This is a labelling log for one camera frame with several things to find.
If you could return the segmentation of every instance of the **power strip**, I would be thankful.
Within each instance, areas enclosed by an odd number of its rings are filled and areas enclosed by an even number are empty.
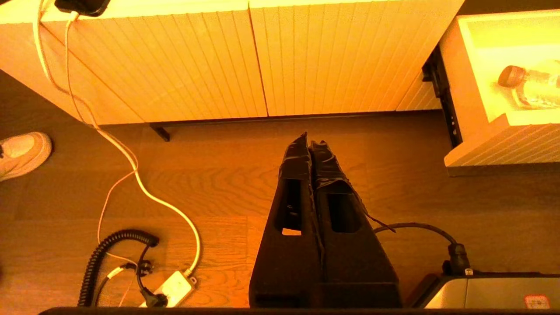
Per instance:
[[[197,283],[195,277],[186,278],[181,271],[175,271],[161,287],[154,291],[154,294],[163,293],[167,297],[166,307],[175,307],[179,305],[189,293],[194,290],[194,285]],[[140,307],[146,307],[146,302],[142,303]]]

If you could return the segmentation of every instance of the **black connector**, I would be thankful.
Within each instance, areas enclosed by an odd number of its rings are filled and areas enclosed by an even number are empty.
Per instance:
[[[144,288],[144,290],[140,290],[142,296],[146,300],[147,307],[166,307],[167,306],[167,297],[165,294],[153,294],[148,291],[148,289]]]
[[[469,258],[466,256],[465,245],[460,243],[451,244],[447,247],[450,260],[444,261],[444,274],[449,276],[464,276],[470,269]]]

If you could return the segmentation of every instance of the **black foam object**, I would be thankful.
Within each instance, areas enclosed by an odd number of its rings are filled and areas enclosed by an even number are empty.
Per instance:
[[[251,307],[401,307],[398,278],[364,210],[325,142],[308,148],[304,133],[291,143],[251,276]]]

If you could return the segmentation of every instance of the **black coiled cable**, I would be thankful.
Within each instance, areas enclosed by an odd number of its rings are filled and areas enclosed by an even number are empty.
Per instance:
[[[97,281],[97,275],[103,258],[105,258],[105,255],[113,245],[127,239],[137,240],[149,247],[156,246],[160,241],[158,237],[140,230],[121,230],[105,238],[97,246],[94,253],[91,255],[90,261],[87,263],[86,272],[83,275],[82,288],[80,289],[78,306],[91,306],[94,298],[95,282]]]

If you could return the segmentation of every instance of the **white shoe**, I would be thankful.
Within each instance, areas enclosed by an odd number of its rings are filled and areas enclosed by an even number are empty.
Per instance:
[[[36,169],[50,155],[50,138],[30,132],[0,141],[0,182],[22,176]]]

